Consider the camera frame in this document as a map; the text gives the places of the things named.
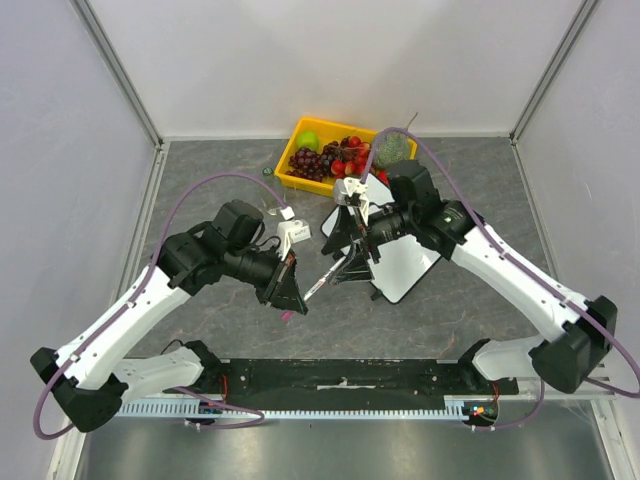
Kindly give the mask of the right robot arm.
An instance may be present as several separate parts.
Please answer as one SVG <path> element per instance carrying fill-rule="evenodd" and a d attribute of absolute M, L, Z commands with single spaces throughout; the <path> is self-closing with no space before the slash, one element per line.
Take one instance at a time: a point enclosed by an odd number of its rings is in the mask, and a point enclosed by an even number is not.
<path fill-rule="evenodd" d="M 611 350 L 617 308 L 608 298 L 590 300 L 546 275 L 461 201 L 442 199 L 418 162 L 394 165 L 387 186 L 339 179 L 333 195 L 337 207 L 322 226 L 322 252 L 344 260 L 332 283 L 370 282 L 396 304 L 447 260 L 483 280 L 535 327 L 527 338 L 478 341 L 457 371 L 465 391 L 538 376 L 572 394 Z"/>

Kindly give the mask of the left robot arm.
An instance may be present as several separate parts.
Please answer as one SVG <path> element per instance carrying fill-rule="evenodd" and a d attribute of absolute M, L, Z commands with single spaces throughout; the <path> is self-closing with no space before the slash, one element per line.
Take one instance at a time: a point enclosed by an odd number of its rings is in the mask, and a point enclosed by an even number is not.
<path fill-rule="evenodd" d="M 283 215 L 276 244 L 263 250 L 257 243 L 265 229 L 262 213 L 240 200 L 225 203 L 214 219 L 168 237 L 156 263 L 76 339 L 57 350 L 37 350 L 30 363 L 71 425 L 88 433 L 123 405 L 151 394 L 223 387 L 222 362 L 199 340 L 146 359 L 127 354 L 169 313 L 224 277 L 252 286 L 262 305 L 306 314 L 292 246 L 311 232 L 290 209 Z"/>

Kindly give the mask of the white marker pen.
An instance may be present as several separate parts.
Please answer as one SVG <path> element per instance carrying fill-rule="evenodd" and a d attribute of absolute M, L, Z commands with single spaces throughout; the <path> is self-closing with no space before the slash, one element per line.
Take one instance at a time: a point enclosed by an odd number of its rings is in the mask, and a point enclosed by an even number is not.
<path fill-rule="evenodd" d="M 307 302 L 322 286 L 324 286 L 332 276 L 337 272 L 339 267 L 346 260 L 345 257 L 339 258 L 304 294 L 304 301 Z"/>

